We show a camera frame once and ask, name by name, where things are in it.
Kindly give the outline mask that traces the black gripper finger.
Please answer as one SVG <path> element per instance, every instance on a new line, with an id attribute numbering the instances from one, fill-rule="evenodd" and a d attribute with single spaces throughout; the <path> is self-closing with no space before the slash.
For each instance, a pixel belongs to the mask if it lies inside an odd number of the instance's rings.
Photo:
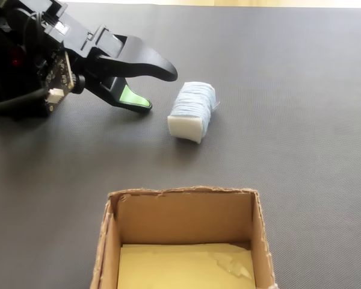
<path id="1" fill-rule="evenodd" d="M 88 71 L 97 79 L 152 76 L 172 82 L 178 73 L 174 65 L 141 38 L 113 34 L 105 26 L 88 35 Z"/>

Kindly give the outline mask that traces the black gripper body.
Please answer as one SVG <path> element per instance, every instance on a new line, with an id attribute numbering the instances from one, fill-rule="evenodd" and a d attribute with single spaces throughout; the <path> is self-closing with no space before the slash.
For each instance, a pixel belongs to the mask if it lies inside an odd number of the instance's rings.
<path id="1" fill-rule="evenodd" d="M 65 48 L 82 58 L 87 58 L 91 50 L 88 36 L 90 31 L 66 13 L 67 4 L 50 1 L 43 9 L 43 20 L 46 22 L 44 33 L 58 47 Z"/>

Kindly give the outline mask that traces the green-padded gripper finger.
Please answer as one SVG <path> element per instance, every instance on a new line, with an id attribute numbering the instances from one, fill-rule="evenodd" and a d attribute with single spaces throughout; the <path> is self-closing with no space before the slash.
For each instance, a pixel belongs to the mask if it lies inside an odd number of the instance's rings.
<path id="1" fill-rule="evenodd" d="M 113 107 L 124 108 L 137 113 L 148 113 L 152 103 L 136 94 L 125 78 L 106 77 L 100 79 L 90 72 L 84 72 L 85 88 Z"/>

